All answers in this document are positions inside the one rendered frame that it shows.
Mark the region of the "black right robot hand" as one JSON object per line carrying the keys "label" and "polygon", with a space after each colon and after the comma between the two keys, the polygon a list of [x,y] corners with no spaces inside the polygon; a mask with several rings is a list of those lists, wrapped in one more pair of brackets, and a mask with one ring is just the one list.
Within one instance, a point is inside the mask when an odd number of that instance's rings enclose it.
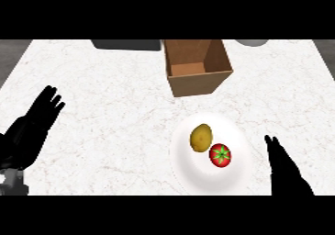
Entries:
{"label": "black right robot hand", "polygon": [[264,136],[268,163],[271,168],[273,196],[312,196],[308,182],[304,180],[293,160],[279,144],[277,138]]}

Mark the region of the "white plate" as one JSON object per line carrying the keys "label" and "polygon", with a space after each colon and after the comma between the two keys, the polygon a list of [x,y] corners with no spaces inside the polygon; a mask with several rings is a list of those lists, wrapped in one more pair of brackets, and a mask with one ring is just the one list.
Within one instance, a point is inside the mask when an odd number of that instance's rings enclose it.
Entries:
{"label": "white plate", "polygon": [[[190,146],[193,129],[206,124],[212,144],[228,148],[230,162],[217,167],[209,151],[194,152]],[[243,133],[234,123],[218,113],[196,113],[178,123],[171,138],[171,165],[175,179],[190,195],[243,195],[249,185],[252,157]]]}

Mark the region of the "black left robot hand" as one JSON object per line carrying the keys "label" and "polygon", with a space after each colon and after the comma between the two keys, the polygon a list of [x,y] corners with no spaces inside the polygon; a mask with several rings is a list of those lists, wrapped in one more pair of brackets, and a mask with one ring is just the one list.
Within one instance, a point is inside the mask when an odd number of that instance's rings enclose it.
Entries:
{"label": "black left robot hand", "polygon": [[37,160],[47,131],[65,106],[56,91],[50,85],[43,88],[25,115],[0,133],[0,170],[23,170]]}

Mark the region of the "brown cardboard box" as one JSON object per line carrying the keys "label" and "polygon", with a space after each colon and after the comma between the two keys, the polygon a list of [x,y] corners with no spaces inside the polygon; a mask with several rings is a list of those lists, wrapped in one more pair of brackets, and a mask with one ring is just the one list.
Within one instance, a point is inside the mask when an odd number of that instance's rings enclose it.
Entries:
{"label": "brown cardboard box", "polygon": [[211,94],[233,73],[220,39],[166,39],[166,81],[174,97]]}

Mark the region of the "dark grey flat appliance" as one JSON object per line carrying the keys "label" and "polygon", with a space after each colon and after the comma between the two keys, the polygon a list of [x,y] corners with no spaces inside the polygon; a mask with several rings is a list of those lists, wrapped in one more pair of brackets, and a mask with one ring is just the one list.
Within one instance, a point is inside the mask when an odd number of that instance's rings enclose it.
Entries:
{"label": "dark grey flat appliance", "polygon": [[91,44],[100,50],[159,51],[158,39],[93,39]]}

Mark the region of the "grey round object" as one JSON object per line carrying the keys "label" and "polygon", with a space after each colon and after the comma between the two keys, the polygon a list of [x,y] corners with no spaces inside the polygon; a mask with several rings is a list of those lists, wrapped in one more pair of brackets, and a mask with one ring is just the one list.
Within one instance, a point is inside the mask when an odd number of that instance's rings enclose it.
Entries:
{"label": "grey round object", "polygon": [[268,39],[236,39],[236,41],[248,47],[258,47],[265,44]]}

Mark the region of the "red tomato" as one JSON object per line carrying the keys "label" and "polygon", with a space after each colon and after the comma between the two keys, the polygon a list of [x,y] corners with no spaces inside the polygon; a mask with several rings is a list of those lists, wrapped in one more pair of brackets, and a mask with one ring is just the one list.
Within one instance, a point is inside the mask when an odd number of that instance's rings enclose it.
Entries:
{"label": "red tomato", "polygon": [[209,161],[215,167],[224,168],[230,163],[231,155],[227,146],[217,143],[209,148]]}

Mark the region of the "yellow potato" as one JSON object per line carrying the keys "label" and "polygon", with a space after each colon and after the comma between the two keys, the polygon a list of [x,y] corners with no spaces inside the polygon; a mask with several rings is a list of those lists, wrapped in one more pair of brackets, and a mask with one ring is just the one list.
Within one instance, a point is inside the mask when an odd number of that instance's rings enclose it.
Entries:
{"label": "yellow potato", "polygon": [[200,124],[190,134],[190,146],[194,152],[203,152],[211,145],[212,133],[206,124]]}

